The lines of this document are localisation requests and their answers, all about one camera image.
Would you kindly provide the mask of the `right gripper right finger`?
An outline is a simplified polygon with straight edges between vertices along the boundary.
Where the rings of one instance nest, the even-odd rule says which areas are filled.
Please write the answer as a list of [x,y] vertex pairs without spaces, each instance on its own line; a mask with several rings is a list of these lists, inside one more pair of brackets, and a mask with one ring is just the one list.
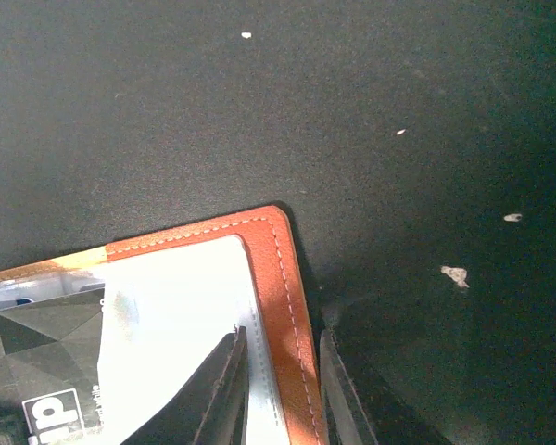
[[348,371],[335,337],[320,340],[322,406],[330,444],[448,444],[434,426],[410,407],[386,381],[374,375],[367,392],[364,379]]

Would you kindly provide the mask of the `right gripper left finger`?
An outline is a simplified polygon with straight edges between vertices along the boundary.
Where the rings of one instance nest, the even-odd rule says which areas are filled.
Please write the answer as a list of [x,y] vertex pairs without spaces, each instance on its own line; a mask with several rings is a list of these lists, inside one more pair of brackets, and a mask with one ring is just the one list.
[[244,444],[249,399],[246,328],[226,334],[180,391],[126,444]]

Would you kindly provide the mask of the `black VIP credit card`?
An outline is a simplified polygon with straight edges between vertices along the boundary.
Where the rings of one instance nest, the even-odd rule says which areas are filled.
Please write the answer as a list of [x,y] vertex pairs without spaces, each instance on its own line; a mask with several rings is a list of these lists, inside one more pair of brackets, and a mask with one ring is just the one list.
[[0,444],[100,434],[102,289],[0,311]]

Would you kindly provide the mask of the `brown leather card holder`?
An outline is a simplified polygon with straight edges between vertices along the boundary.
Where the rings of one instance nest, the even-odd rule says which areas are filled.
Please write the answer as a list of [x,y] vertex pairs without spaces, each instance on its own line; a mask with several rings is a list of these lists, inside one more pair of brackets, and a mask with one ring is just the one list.
[[126,444],[222,338],[246,328],[244,444],[323,444],[313,334],[291,227],[275,206],[0,272],[0,311],[102,289],[102,430]]

